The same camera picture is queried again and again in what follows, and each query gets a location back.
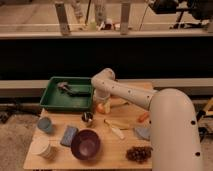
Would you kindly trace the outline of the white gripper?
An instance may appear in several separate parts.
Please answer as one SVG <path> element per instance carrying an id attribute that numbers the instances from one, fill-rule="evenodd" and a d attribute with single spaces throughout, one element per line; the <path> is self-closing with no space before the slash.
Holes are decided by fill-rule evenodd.
<path id="1" fill-rule="evenodd" d="M 105 107 L 105 113 L 108 114 L 110 112 L 110 95 L 106 93 L 101 93 L 98 90 L 94 91 L 93 100 L 95 102 L 95 110 L 96 106 L 102 103 Z"/>

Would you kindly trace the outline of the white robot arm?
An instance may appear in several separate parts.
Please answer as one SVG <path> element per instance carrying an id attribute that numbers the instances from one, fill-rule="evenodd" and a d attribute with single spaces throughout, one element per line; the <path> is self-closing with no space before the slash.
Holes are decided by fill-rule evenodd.
<path id="1" fill-rule="evenodd" d="M 99 99 L 112 94 L 149 111 L 152 171 L 204 171 L 195 107 L 184 92 L 119 83 L 110 68 L 94 75 L 91 83 Z"/>

